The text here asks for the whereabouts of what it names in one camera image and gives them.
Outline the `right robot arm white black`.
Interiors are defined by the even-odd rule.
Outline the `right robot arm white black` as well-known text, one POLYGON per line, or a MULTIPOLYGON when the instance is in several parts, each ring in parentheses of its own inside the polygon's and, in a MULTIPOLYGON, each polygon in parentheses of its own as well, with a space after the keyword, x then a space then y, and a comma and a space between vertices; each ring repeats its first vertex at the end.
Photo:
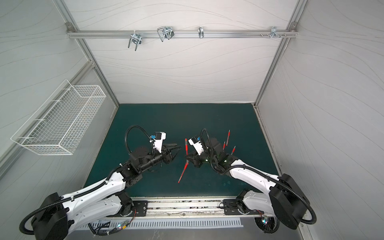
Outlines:
POLYGON ((317 222, 310 201, 291 176, 256 169, 233 154, 227 154, 215 138, 205 143, 200 137, 192 137, 186 142, 194 148, 186 158, 195 167, 208 163, 217 174, 240 180, 258 190, 243 190, 234 200, 223 201, 225 214, 257 214, 257 226, 268 234, 276 232, 280 224, 295 230, 300 223, 313 225, 317 222))

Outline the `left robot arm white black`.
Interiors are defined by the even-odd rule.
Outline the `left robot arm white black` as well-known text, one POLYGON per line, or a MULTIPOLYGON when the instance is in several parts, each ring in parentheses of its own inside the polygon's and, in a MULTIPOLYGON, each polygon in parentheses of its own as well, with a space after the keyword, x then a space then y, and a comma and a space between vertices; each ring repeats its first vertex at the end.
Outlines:
POLYGON ((103 217, 130 214, 134 205, 126 189, 141 180, 150 168, 169 164, 180 149, 177 144, 164 144, 159 150, 135 149, 127 162, 95 184, 63 196, 47 196, 40 208, 21 220, 19 231, 37 240, 63 240, 79 227, 103 217))

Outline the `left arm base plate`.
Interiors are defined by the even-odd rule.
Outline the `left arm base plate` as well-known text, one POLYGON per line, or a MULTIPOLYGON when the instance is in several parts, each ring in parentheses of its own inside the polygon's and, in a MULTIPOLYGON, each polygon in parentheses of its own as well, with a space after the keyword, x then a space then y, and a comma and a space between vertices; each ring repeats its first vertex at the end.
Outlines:
POLYGON ((108 217, 133 217, 134 214, 136 214, 136 217, 145 217, 147 215, 148 210, 148 201, 133 201, 130 205, 127 207, 123 207, 122 210, 120 210, 115 215, 110 215, 108 217))

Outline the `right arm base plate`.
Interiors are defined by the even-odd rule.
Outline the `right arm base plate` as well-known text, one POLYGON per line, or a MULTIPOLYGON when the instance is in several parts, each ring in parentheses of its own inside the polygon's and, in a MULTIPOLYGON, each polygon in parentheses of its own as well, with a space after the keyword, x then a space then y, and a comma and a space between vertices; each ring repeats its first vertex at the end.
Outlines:
POLYGON ((224 199, 219 203, 219 208, 224 211, 226 216, 237 215, 257 215, 258 213, 250 210, 241 200, 224 199))

